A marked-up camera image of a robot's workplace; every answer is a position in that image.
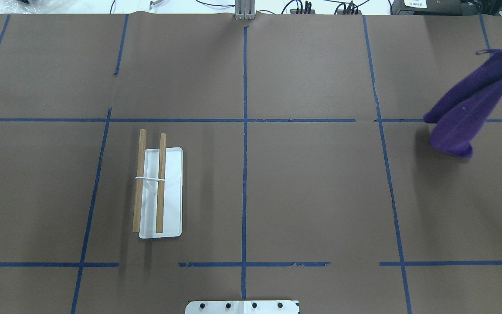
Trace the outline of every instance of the label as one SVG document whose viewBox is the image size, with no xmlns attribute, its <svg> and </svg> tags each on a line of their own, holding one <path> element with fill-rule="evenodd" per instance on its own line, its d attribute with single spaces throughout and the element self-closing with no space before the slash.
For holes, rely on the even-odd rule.
<svg viewBox="0 0 502 314">
<path fill-rule="evenodd" d="M 426 0 L 404 0 L 404 5 L 412 8 L 427 8 Z"/>
</svg>

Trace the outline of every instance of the purple cloth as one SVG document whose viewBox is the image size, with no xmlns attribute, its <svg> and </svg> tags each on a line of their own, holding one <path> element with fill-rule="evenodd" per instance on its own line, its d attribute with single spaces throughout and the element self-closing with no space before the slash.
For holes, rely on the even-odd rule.
<svg viewBox="0 0 502 314">
<path fill-rule="evenodd" d="M 434 149 L 455 157 L 472 157 L 470 141 L 482 129 L 502 97 L 502 50 L 482 50 L 492 56 L 448 91 L 424 115 L 425 123 L 436 123 L 430 143 Z"/>
</svg>

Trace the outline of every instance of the white tray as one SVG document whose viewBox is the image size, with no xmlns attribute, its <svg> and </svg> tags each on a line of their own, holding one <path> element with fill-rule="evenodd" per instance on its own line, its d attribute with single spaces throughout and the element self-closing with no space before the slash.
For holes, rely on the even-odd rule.
<svg viewBox="0 0 502 314">
<path fill-rule="evenodd" d="M 145 151 L 145 177 L 158 177 L 160 149 Z M 158 182 L 143 181 L 141 208 L 141 239 L 175 237 L 181 235 L 181 199 L 183 190 L 183 150 L 166 149 L 166 177 L 164 183 L 164 232 L 156 233 L 156 203 Z"/>
<path fill-rule="evenodd" d="M 299 301 L 193 301 L 185 307 L 185 314 L 299 314 Z"/>
</svg>

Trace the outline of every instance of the cable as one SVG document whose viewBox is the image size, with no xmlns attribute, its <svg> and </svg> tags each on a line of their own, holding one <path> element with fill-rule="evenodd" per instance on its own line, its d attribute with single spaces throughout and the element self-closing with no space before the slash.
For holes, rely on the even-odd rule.
<svg viewBox="0 0 502 314">
<path fill-rule="evenodd" d="M 205 6 L 212 6 L 212 7 L 225 7 L 225 8 L 233 8 L 235 4 L 210 4 L 206 3 L 200 0 L 195 0 L 196 2 L 199 2 L 200 4 L 204 4 Z"/>
<path fill-rule="evenodd" d="M 364 2 L 361 2 L 360 4 L 358 4 L 356 7 L 359 8 L 360 6 L 362 6 L 368 2 L 369 2 L 369 0 L 365 0 Z"/>
<path fill-rule="evenodd" d="M 284 11 L 286 10 L 286 8 L 291 4 L 291 2 L 296 2 L 297 3 L 297 9 L 296 11 L 299 12 L 299 6 L 301 5 L 301 10 L 303 10 L 303 2 L 301 2 L 301 0 L 290 0 L 290 2 L 288 2 L 284 8 L 282 9 L 282 12 L 280 14 L 284 14 Z"/>
<path fill-rule="evenodd" d="M 110 7 L 110 14 L 112 14 L 112 9 L 113 9 L 113 5 L 115 4 L 115 0 L 113 0 L 112 2 L 112 6 Z"/>
<path fill-rule="evenodd" d="M 346 4 L 344 2 L 342 2 L 341 4 L 339 4 L 336 9 L 334 10 L 334 15 L 336 15 L 338 13 L 338 9 L 341 7 L 341 6 L 344 6 L 346 7 Z"/>
</svg>

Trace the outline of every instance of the white surface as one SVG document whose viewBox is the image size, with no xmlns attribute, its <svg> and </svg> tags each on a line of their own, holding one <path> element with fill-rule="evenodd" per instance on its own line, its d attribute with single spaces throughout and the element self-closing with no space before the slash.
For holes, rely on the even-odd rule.
<svg viewBox="0 0 502 314">
<path fill-rule="evenodd" d="M 299 301 L 271 300 L 271 301 L 194 301 L 187 304 L 185 314 L 299 314 Z"/>
<path fill-rule="evenodd" d="M 145 151 L 145 177 L 158 177 L 160 149 Z M 166 180 L 164 183 L 164 232 L 156 233 L 156 203 L 158 182 L 144 181 L 141 209 L 141 239 L 181 235 L 181 199 L 183 191 L 183 151 L 179 147 L 166 149 Z"/>
<path fill-rule="evenodd" d="M 412 8 L 427 8 L 425 0 L 404 0 L 404 5 Z"/>
<path fill-rule="evenodd" d="M 146 181 L 154 181 L 154 182 L 166 181 L 165 179 L 158 179 L 156 177 L 135 177 L 135 180 L 136 179 L 143 179 L 143 180 L 146 180 Z"/>
<path fill-rule="evenodd" d="M 0 12 L 5 0 L 0 0 Z M 58 8 L 51 13 L 59 14 L 107 14 L 113 0 L 70 0 L 70 4 Z M 235 0 L 203 0 L 214 4 L 234 4 Z M 116 0 L 112 10 L 116 14 L 133 13 L 139 10 L 149 12 L 148 4 L 150 0 Z M 271 10 L 280 14 L 284 8 L 286 0 L 255 0 L 256 10 Z M 313 0 L 313 9 L 317 14 L 333 14 L 338 3 L 325 0 Z M 289 14 L 289 8 L 295 8 L 291 4 L 285 14 Z M 389 14 L 389 4 L 387 0 L 370 0 L 360 7 L 362 14 Z M 234 8 L 217 8 L 200 4 L 194 0 L 163 0 L 162 3 L 153 6 L 152 13 L 165 14 L 213 14 L 217 12 L 232 12 Z"/>
</svg>

